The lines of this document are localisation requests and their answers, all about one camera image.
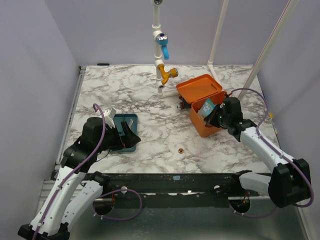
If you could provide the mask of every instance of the marble countertop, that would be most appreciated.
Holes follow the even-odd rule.
[[[174,91],[178,83],[210,74],[207,66],[175,67],[179,76],[170,78],[164,91]],[[252,65],[215,66],[226,91],[243,87]],[[242,143],[221,130],[202,138],[189,119],[190,110],[179,111],[178,96],[158,99],[154,65],[88,66],[74,113],[67,146],[80,135],[87,118],[97,116],[93,103],[102,109],[113,107],[117,113],[138,115],[141,142],[132,153],[110,153],[96,162],[89,172],[102,173],[234,173],[241,170],[268,172],[264,163]],[[258,79],[251,87],[261,92]],[[248,93],[241,102],[244,118],[255,123],[265,107],[259,97]],[[272,121],[267,119],[261,131],[278,144]]]

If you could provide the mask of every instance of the vertical pole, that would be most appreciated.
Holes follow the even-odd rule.
[[[160,25],[159,5],[152,4],[152,16],[153,16],[153,26],[158,27]]]
[[[209,61],[208,61],[208,65],[212,65],[213,62],[214,62],[214,58],[215,58],[215,54],[216,54],[216,50],[217,50],[217,46],[218,46],[218,41],[219,41],[219,38],[220,38],[222,26],[224,24],[224,20],[225,20],[228,4],[229,4],[229,0],[223,0],[223,5],[222,5],[221,13],[220,13],[220,18],[219,18],[219,23],[218,23],[218,27],[216,28],[216,32],[215,32],[215,36],[214,36],[214,40],[213,40],[213,45],[212,45],[212,50],[211,50],[210,58],[209,58]]]
[[[263,63],[265,62],[269,52],[271,51],[272,47],[274,46],[274,43],[276,39],[278,38],[279,34],[281,33],[283,27],[285,26],[288,18],[291,16],[291,14],[294,12],[296,6],[298,5],[299,0],[289,0],[287,5],[285,6],[285,9],[283,10],[278,22],[276,23],[268,41],[266,42],[259,58],[257,59],[256,63],[254,64],[254,67],[249,75],[249,78],[247,79],[246,83],[244,84],[244,88],[249,88],[254,81],[255,77],[257,76],[258,72],[260,71]],[[242,100],[244,96],[246,95],[247,90],[242,90],[238,96],[239,100]]]

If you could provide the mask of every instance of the teal tray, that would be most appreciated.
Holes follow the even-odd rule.
[[[118,133],[120,136],[124,135],[124,131],[121,126],[121,122],[126,122],[130,125],[131,119],[133,123],[131,125],[131,131],[138,135],[138,115],[134,113],[126,113],[126,114],[116,114],[114,115],[113,122],[116,128],[118,129]],[[124,148],[121,150],[111,151],[111,152],[118,152],[118,153],[132,153],[137,149],[137,146],[131,148]]]

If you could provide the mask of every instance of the orange lunch box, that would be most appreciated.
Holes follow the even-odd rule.
[[[225,99],[225,91],[222,86],[209,74],[204,74],[176,86],[178,93],[184,100],[191,104],[190,120],[199,135],[203,138],[221,130],[214,126],[207,127],[198,116],[198,111],[210,99],[214,104],[222,104]]]

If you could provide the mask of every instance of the white wall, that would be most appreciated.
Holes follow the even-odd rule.
[[[0,1],[0,239],[21,239],[58,154],[79,68],[43,0]]]
[[[254,64],[288,0],[231,0],[215,64]],[[150,0],[45,0],[78,65],[152,64]],[[171,64],[205,65],[223,0],[163,0]]]
[[[258,77],[281,147],[310,164],[315,202],[308,208],[320,237],[320,1],[301,0]]]

